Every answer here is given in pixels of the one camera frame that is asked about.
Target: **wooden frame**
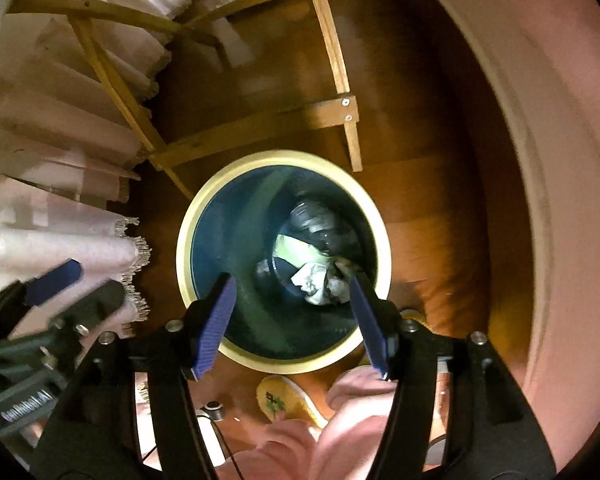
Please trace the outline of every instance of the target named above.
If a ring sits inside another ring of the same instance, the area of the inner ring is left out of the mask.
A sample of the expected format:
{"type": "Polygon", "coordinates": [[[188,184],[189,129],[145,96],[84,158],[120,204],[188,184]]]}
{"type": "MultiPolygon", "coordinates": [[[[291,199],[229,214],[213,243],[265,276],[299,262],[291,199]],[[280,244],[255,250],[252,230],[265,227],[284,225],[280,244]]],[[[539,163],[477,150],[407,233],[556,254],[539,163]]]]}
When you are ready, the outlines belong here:
{"type": "Polygon", "coordinates": [[[218,38],[195,27],[268,1],[271,0],[235,0],[184,24],[100,0],[14,0],[9,12],[67,16],[86,59],[129,127],[142,142],[148,152],[148,159],[157,170],[165,171],[187,198],[192,199],[192,187],[187,183],[186,175],[177,173],[175,166],[205,155],[252,144],[258,140],[300,133],[309,129],[343,125],[352,169],[362,170],[356,127],[358,106],[355,96],[349,93],[347,70],[328,1],[307,0],[320,23],[333,74],[336,97],[288,110],[255,114],[231,123],[220,124],[168,145],[152,125],[146,111],[133,96],[106,51],[95,39],[91,20],[109,20],[167,34],[180,34],[197,43],[222,48],[218,38]]]}

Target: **bolt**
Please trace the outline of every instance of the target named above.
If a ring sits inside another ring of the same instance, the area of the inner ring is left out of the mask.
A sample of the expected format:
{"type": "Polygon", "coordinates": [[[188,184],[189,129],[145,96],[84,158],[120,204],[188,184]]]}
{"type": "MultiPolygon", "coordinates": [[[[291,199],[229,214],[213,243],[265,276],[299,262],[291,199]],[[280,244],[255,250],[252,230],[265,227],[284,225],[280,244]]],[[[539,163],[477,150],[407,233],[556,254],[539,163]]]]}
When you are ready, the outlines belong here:
{"type": "Polygon", "coordinates": [[[489,339],[482,332],[474,332],[471,334],[471,341],[477,345],[484,345],[489,339]]]}
{"type": "Polygon", "coordinates": [[[51,354],[43,356],[41,361],[43,366],[49,370],[55,370],[58,366],[58,359],[51,354]]]}
{"type": "Polygon", "coordinates": [[[172,319],[171,321],[167,321],[164,327],[167,329],[167,332],[179,332],[183,329],[184,323],[181,319],[172,319]]]}
{"type": "Polygon", "coordinates": [[[413,319],[405,319],[403,327],[407,332],[413,333],[418,329],[418,324],[413,319]]]}
{"type": "Polygon", "coordinates": [[[113,343],[118,335],[115,332],[103,332],[98,336],[98,343],[101,345],[109,345],[113,343]]]}
{"type": "Polygon", "coordinates": [[[89,335],[89,329],[87,327],[85,327],[84,325],[76,325],[75,326],[75,331],[80,334],[81,336],[88,336],[89,335]]]}

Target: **wooden floor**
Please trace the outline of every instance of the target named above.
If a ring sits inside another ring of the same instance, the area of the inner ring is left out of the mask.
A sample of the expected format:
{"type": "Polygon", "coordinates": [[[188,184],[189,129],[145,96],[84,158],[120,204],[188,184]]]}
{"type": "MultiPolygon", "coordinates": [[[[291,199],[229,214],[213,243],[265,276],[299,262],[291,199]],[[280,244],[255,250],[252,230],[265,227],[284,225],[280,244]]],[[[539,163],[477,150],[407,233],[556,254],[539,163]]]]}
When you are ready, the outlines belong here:
{"type": "MultiPolygon", "coordinates": [[[[464,124],[417,20],[400,0],[330,0],[352,92],[364,171],[354,174],[387,225],[393,275],[390,299],[420,306],[440,333],[465,336],[488,324],[489,257],[482,187],[464,124]]],[[[149,107],[167,142],[267,108],[335,96],[318,22],[303,0],[279,0],[211,26],[230,67],[215,51],[186,41],[170,44],[173,61],[158,76],[149,107]]],[[[201,186],[225,164],[271,148],[302,150],[349,169],[341,127],[261,142],[189,163],[201,186]]],[[[152,313],[150,330],[184,306],[175,248],[187,201],[148,164],[133,182],[130,213],[152,247],[136,283],[152,313]]],[[[324,393],[356,364],[362,350],[325,370],[296,376],[329,415],[324,393]]],[[[222,429],[235,450],[251,447],[266,421],[254,392],[263,374],[219,356],[194,402],[219,399],[230,416],[222,429]]]]}

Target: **trash can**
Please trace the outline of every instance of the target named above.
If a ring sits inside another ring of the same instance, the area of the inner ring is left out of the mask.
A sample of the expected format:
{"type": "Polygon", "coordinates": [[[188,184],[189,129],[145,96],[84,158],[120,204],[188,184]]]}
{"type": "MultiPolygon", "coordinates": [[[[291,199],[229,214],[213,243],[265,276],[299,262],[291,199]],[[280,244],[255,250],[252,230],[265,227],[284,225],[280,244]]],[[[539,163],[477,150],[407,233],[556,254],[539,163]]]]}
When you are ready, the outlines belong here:
{"type": "Polygon", "coordinates": [[[180,228],[176,270],[185,305],[206,296],[219,273],[232,274],[237,302],[219,350],[255,370],[309,372],[362,343],[348,301],[309,303],[290,282],[298,269],[275,255],[281,235],[304,236],[291,214],[307,201],[333,212],[348,233],[338,249],[345,254],[335,256],[362,268],[385,299],[391,253],[380,213],[352,176],[318,156],[271,151],[236,160],[200,189],[180,228]]]}

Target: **pink pants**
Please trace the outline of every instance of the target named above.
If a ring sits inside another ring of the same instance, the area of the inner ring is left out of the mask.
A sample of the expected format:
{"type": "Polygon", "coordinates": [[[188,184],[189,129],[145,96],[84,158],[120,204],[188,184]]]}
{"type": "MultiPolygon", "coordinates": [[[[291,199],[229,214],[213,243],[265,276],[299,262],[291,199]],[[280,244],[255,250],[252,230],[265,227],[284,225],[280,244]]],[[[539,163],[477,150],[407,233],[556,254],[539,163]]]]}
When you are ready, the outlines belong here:
{"type": "MultiPolygon", "coordinates": [[[[327,393],[336,413],[318,441],[303,420],[270,424],[264,441],[235,454],[245,480],[365,479],[380,444],[395,383],[380,379],[370,366],[342,375],[327,393]]],[[[238,480],[231,460],[216,468],[220,480],[238,480]]]]}

